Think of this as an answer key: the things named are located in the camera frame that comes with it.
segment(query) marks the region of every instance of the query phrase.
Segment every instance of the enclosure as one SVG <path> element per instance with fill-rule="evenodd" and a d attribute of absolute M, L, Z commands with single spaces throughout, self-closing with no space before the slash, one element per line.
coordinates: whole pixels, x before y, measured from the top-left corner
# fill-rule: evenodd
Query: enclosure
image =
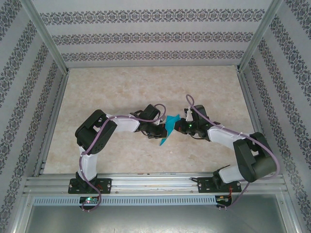
<path fill-rule="evenodd" d="M 311 232 L 309 0 L 1 0 L 0 12 L 1 232 Z M 262 133 L 280 174 L 242 181 L 218 211 L 192 179 L 236 165 L 233 150 L 115 132 L 96 168 L 109 194 L 83 213 L 86 194 L 68 193 L 77 128 L 97 109 L 185 117 L 186 94 Z"/>

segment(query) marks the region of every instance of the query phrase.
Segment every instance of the teal fabric piece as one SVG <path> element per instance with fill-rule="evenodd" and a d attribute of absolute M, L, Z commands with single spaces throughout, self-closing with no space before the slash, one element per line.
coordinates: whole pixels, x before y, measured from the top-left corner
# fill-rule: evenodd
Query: teal fabric piece
<path fill-rule="evenodd" d="M 160 146 L 166 141 L 170 136 L 171 132 L 174 130 L 175 123 L 180 120 L 179 114 L 177 116 L 167 116 L 165 122 L 165 129 L 167 130 L 167 137 L 162 138 Z"/>

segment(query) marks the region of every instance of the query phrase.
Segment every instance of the patterned wallpaper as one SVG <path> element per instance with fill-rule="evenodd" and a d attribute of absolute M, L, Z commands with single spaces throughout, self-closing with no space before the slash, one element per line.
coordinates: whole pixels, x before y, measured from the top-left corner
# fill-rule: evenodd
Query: patterned wallpaper
<path fill-rule="evenodd" d="M 0 1 L 0 233 L 32 176 L 63 72 L 18 0 Z"/>
<path fill-rule="evenodd" d="M 237 65 L 271 0 L 34 0 L 68 67 Z"/>
<path fill-rule="evenodd" d="M 245 69 L 303 232 L 311 232 L 311 5 L 285 0 Z"/>

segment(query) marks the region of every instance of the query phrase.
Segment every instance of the perforated metal strip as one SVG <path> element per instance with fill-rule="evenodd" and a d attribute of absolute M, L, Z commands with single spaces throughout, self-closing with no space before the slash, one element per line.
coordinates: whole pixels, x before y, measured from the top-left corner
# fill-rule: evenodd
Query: perforated metal strip
<path fill-rule="evenodd" d="M 36 197 L 34 206 L 76 206 L 79 197 Z M 215 196 L 104 197 L 101 205 L 215 205 Z"/>

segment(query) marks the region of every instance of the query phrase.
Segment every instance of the marble floor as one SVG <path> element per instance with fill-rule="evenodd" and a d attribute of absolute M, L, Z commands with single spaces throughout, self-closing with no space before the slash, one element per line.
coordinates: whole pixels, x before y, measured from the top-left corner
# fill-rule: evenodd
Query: marble floor
<path fill-rule="evenodd" d="M 186 94 L 204 105 L 212 120 L 239 132 L 253 132 L 234 66 L 72 69 L 44 173 L 77 171 L 74 133 L 96 109 L 119 115 L 163 103 L 167 115 L 183 117 Z M 176 131 L 162 146 L 159 143 L 160 139 L 142 133 L 114 133 L 99 153 L 97 172 L 215 171 L 236 162 L 230 149 Z"/>

